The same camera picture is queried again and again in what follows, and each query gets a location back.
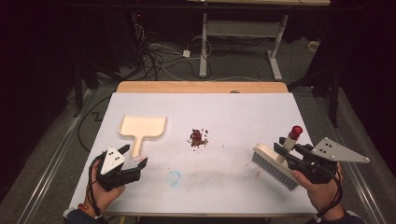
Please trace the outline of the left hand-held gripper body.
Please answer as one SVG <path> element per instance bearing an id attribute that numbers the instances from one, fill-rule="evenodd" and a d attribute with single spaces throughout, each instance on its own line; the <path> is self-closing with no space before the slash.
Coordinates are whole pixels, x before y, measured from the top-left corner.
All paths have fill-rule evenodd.
<path id="1" fill-rule="evenodd" d="M 96 173 L 97 182 L 106 191 L 140 179 L 141 171 L 132 172 L 129 169 L 121 169 L 126 158 L 124 154 L 121 155 L 114 147 L 110 147 L 108 150 L 104 151 L 98 156 L 98 159 L 100 163 Z"/>

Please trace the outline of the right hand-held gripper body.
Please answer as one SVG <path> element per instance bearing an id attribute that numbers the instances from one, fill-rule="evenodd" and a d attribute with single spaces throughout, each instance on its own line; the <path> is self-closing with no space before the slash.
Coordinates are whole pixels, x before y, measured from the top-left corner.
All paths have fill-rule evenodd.
<path id="1" fill-rule="evenodd" d="M 325 137 L 317 143 L 310 154 L 301 159 L 287 155 L 291 170 L 297 170 L 313 184 L 327 184 L 336 174 L 339 161 L 369 163 L 370 159 Z"/>

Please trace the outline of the cream brush with red tip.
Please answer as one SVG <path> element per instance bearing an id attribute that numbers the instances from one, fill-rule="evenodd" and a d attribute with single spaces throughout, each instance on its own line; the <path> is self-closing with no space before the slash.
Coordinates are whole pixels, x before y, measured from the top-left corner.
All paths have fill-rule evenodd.
<path id="1" fill-rule="evenodd" d="M 279 138 L 280 146 L 290 153 L 302 132 L 303 128 L 301 126 L 293 126 L 286 138 Z M 253 151 L 252 161 L 265 172 L 271 175 L 288 190 L 294 190 L 298 187 L 298 183 L 293 177 L 286 159 L 282 155 L 264 144 L 257 144 L 253 148 Z"/>

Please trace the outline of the cream dustpan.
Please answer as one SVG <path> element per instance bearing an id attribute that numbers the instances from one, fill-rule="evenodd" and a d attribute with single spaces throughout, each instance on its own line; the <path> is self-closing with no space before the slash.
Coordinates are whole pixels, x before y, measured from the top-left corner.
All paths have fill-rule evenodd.
<path id="1" fill-rule="evenodd" d="M 163 135 L 166 121 L 167 117 L 124 116 L 122 118 L 119 134 L 134 139 L 132 158 L 141 154 L 141 147 L 146 138 L 157 138 Z"/>

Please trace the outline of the brown crumb debris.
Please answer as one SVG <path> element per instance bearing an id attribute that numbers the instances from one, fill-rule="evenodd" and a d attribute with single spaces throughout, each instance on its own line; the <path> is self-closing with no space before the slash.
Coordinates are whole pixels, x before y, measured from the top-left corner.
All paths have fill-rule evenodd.
<path id="1" fill-rule="evenodd" d="M 192 129 L 188 144 L 193 150 L 199 149 L 200 147 L 206 147 L 208 144 L 208 130 L 206 129 Z"/>

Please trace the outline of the person's left hand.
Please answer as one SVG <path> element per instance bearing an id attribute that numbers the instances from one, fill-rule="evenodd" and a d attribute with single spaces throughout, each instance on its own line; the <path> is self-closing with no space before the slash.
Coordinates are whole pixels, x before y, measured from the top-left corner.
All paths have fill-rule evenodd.
<path id="1" fill-rule="evenodd" d="M 97 182 L 97 169 L 100 160 L 94 160 L 89 168 L 89 182 L 86 189 L 86 196 L 82 203 L 81 209 L 91 217 L 99 217 L 107 208 L 118 199 L 125 191 L 124 186 L 114 188 L 110 191 L 103 189 Z"/>

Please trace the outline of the person's right hand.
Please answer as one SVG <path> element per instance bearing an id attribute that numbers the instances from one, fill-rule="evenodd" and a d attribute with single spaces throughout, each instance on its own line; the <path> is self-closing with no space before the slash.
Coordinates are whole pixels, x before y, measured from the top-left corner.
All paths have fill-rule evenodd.
<path id="1" fill-rule="evenodd" d="M 324 211 L 332 204 L 338 190 L 334 180 L 328 184 L 313 184 L 300 171 L 293 170 L 292 174 L 299 185 L 307 190 L 310 202 L 318 212 Z M 344 209 L 342 205 L 338 203 L 335 207 L 328 210 L 321 218 L 325 221 L 333 221 L 342 218 L 344 215 Z"/>

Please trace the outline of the black metal stand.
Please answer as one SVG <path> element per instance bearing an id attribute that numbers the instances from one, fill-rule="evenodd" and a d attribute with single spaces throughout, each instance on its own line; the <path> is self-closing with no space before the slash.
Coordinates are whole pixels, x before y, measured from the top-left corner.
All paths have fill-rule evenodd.
<path id="1" fill-rule="evenodd" d="M 96 65 L 92 61 L 79 61 L 74 67 L 76 108 L 73 117 L 76 118 L 83 107 L 82 82 L 89 90 L 97 90 L 99 81 L 96 77 Z"/>
<path id="2" fill-rule="evenodd" d="M 305 77 L 291 82 L 287 89 L 289 91 L 300 87 L 310 86 L 314 97 L 329 96 L 328 116 L 334 128 L 338 128 L 337 107 L 340 87 L 340 71 L 336 63 L 330 63 L 319 68 L 316 72 L 307 72 Z"/>

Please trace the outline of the white board sheet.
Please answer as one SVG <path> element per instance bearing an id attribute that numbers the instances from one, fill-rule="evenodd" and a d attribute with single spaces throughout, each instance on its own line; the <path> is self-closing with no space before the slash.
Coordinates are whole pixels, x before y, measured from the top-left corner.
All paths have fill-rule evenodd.
<path id="1" fill-rule="evenodd" d="M 115 93 L 89 157 L 132 144 L 119 134 L 124 116 L 167 117 L 164 133 L 142 145 L 148 158 L 139 181 L 113 202 L 111 215 L 305 217 L 314 207 L 305 189 L 287 190 L 252 162 L 253 148 L 271 146 L 303 126 L 290 93 Z M 193 150 L 192 129 L 208 130 Z"/>

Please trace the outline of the wooden table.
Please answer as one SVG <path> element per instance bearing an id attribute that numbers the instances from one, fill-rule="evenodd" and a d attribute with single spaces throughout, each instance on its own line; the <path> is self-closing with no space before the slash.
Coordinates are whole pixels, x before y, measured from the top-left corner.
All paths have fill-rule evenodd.
<path id="1" fill-rule="evenodd" d="M 122 81 L 117 92 L 141 93 L 287 93 L 281 82 Z"/>

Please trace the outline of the metal floor rail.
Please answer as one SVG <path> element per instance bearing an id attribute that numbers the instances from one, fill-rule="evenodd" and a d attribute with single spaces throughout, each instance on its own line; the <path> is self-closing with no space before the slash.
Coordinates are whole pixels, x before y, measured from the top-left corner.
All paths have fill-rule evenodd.
<path id="1" fill-rule="evenodd" d="M 82 115 L 76 115 L 71 119 L 70 125 L 68 126 L 68 129 L 66 130 L 62 140 L 60 141 L 59 145 L 56 147 L 56 150 L 49 161 L 49 164 L 43 173 L 43 175 L 40 177 L 39 182 L 37 183 L 34 192 L 32 193 L 32 196 L 30 197 L 28 203 L 25 205 L 18 221 L 17 224 L 31 224 L 35 214 L 42 203 L 43 199 L 45 198 L 50 185 L 56 176 L 59 167 L 64 159 L 64 156 L 66 154 L 68 144 L 72 137 L 75 135 L 76 132 L 76 127 L 82 120 Z"/>
<path id="2" fill-rule="evenodd" d="M 327 126 L 331 130 L 331 137 L 343 146 L 347 146 L 338 128 L 335 128 L 329 118 L 329 111 L 326 105 L 326 101 L 322 98 L 315 99 L 322 117 L 326 120 Z M 359 166 L 357 163 L 343 162 L 343 172 L 350 179 L 354 186 L 354 190 L 357 192 L 360 202 L 365 209 L 365 214 L 369 217 L 367 220 L 368 224 L 386 224 L 386 220 L 378 207 L 374 194 L 369 187 L 367 181 L 364 179 Z"/>

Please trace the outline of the white desk frame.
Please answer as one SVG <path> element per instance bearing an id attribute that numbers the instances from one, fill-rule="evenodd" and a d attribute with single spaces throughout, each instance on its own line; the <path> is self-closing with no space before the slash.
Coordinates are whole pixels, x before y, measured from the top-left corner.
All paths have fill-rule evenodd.
<path id="1" fill-rule="evenodd" d="M 224 5 L 226 7 L 327 7 L 330 0 L 189 0 L 199 3 L 200 7 L 214 7 Z M 266 51 L 275 81 L 281 81 L 276 55 L 287 26 L 289 14 L 283 13 L 278 21 L 249 21 L 248 19 L 212 19 L 208 13 L 203 13 L 202 21 L 202 48 L 200 53 L 199 77 L 208 77 L 208 56 L 212 50 L 208 38 L 210 36 L 236 36 L 236 37 L 270 37 L 275 40 L 272 49 Z"/>

